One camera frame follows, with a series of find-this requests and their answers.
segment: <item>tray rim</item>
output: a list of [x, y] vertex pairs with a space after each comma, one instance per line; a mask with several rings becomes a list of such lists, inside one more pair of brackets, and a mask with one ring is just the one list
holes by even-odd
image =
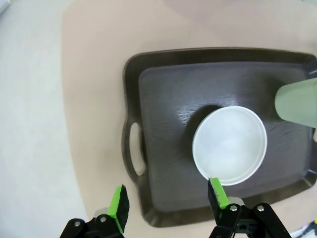
[[[232, 53], [235, 52], [236, 57], [237, 55], [243, 53], [244, 56], [247, 56], [245, 60], [240, 59], [237, 57], [237, 60], [221, 60], [225, 59], [225, 56], [220, 55], [228, 52]], [[192, 63], [208, 63], [208, 62], [232, 62], [232, 61], [241, 61], [241, 62], [251, 62], [255, 60], [250, 60], [251, 56], [254, 54], [265, 54], [267, 58], [258, 62], [276, 62], [276, 63], [300, 63], [303, 64], [304, 69], [308, 72], [307, 79], [316, 77], [317, 72], [317, 59], [314, 55], [301, 53], [301, 52], [292, 52], [292, 51], [284, 51], [284, 50], [273, 50], [273, 49], [261, 49], [261, 48], [190, 48], [190, 49], [177, 49], [177, 50], [165, 50], [165, 51], [155, 51], [155, 52], [146, 52], [146, 53], [139, 53], [132, 56], [124, 66], [123, 70], [123, 86], [124, 86], [124, 96], [125, 96], [125, 104], [126, 104], [126, 118], [122, 130], [122, 141], [121, 141], [121, 150], [122, 150], [122, 157], [124, 161], [124, 165], [126, 170], [136, 185], [138, 195], [139, 195], [139, 202], [141, 207], [141, 213], [145, 221], [153, 226], [153, 227], [172, 227], [172, 226], [179, 226], [179, 225], [186, 225], [192, 224], [197, 222], [203, 222], [207, 220], [213, 219], [213, 215], [211, 212], [210, 207], [202, 207], [202, 208], [195, 208], [195, 209], [188, 209], [188, 210], [180, 210], [180, 211], [173, 211], [173, 212], [162, 212], [156, 209], [152, 202], [152, 195], [150, 192], [150, 182], [149, 182], [149, 174], [147, 170], [147, 156], [145, 150], [145, 142], [143, 136], [143, 128], [142, 128], [142, 121], [137, 121], [135, 119], [135, 114], [140, 113], [141, 106], [140, 106], [140, 98], [139, 98], [139, 88], [135, 85], [131, 86], [128, 85], [127, 81], [129, 80], [127, 74], [131, 74], [131, 70], [133, 71], [132, 77], [137, 77], [141, 73], [150, 67], [161, 67], [161, 66], [172, 66], [172, 65], [182, 65], [182, 64], [191, 64], [189, 63], [193, 60], [194, 56], [197, 56], [201, 53], [209, 53], [217, 55], [220, 57], [220, 61], [206, 61], [206, 59], [200, 59], [199, 61], [193, 61]], [[166, 55], [170, 59], [170, 62], [164, 63], [164, 59]], [[280, 61], [276, 55], [283, 55], [288, 59], [287, 62]], [[157, 62], [150, 61], [149, 58], [153, 56], [163, 56]], [[144, 67], [136, 67], [136, 64], [139, 63], [147, 64]], [[130, 91], [134, 90], [134, 94], [137, 92], [137, 100], [129, 100], [129, 93]], [[142, 175], [137, 175], [134, 170], [131, 154], [130, 154], [130, 130], [131, 126], [137, 123], [140, 127], [140, 145], [141, 145], [141, 154], [142, 158], [145, 163], [145, 170]], [[284, 200], [288, 197], [291, 197], [295, 194], [298, 194], [302, 191], [305, 191], [311, 188], [316, 180], [317, 180], [317, 170], [311, 168], [317, 168], [317, 159], [312, 160], [308, 172], [304, 175], [300, 180], [289, 184], [285, 187], [275, 189], [272, 191], [268, 191], [262, 194], [254, 195], [251, 197], [244, 198], [244, 202], [247, 206], [254, 206], [257, 203], [263, 202], [264, 200], [267, 203], [275, 203], [281, 200]], [[207, 186], [208, 183], [206, 181], [206, 196], [207, 196]]]

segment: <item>white floor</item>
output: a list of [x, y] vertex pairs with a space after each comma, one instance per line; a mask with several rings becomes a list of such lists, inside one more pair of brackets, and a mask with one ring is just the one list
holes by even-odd
[[61, 17], [71, 0], [13, 0], [0, 16], [0, 237], [60, 236], [86, 219], [67, 140]]

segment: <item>white bowl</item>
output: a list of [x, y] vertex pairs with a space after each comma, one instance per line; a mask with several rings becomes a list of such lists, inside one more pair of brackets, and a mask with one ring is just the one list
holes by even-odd
[[260, 167], [267, 137], [261, 119], [250, 109], [232, 106], [210, 113], [193, 140], [193, 157], [206, 179], [224, 186], [241, 183]]

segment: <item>dark brown tray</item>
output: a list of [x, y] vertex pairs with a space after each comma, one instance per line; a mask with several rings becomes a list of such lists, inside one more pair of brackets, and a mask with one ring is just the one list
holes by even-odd
[[[188, 49], [143, 53], [124, 70], [127, 117], [122, 154], [137, 186], [144, 219], [170, 227], [212, 219], [207, 181], [195, 167], [191, 147], [195, 130], [210, 112], [239, 105], [263, 120], [268, 138], [265, 159], [243, 183], [224, 187], [247, 206], [274, 203], [317, 179], [317, 145], [313, 129], [281, 120], [274, 108], [285, 84], [316, 77], [316, 57], [265, 49]], [[133, 168], [129, 135], [141, 128], [146, 164]]]

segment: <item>green cup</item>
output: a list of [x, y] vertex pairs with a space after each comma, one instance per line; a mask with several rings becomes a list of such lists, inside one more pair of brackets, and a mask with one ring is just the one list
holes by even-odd
[[283, 120], [317, 128], [317, 78], [282, 86], [275, 109]]

